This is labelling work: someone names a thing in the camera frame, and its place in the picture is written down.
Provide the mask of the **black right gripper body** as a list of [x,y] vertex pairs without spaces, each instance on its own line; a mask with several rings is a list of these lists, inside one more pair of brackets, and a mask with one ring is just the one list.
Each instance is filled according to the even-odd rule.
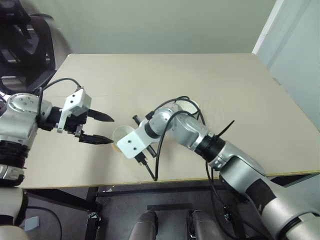
[[[132,117],[132,119],[134,120],[134,122],[135,122],[138,126],[140,126],[141,121],[140,121],[140,119],[138,118],[137,115],[134,115],[134,116]],[[154,148],[153,148],[151,145],[148,145],[146,149],[147,149],[147,151],[151,154],[151,156],[152,156],[153,158],[155,158],[155,157],[157,156],[156,151],[154,150]]]

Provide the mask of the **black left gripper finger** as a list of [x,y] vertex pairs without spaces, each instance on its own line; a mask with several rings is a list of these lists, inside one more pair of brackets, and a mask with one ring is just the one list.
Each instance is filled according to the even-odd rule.
[[92,145],[107,145],[107,144],[113,143],[114,141],[112,139],[109,139],[109,138],[102,136],[102,135],[82,134],[79,137],[79,142],[86,143],[86,144],[92,144]]
[[100,122],[114,122],[115,121],[111,116],[109,116],[103,112],[93,110],[93,109],[89,109],[87,111],[87,116],[96,120],[96,121],[100,121]]

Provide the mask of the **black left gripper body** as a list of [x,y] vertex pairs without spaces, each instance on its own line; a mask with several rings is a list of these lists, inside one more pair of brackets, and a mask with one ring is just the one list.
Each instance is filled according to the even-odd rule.
[[80,143],[88,143],[86,135],[83,131],[83,125],[87,122],[88,113],[85,112],[79,116],[71,115],[67,118],[64,130],[68,134],[74,135],[78,138]]

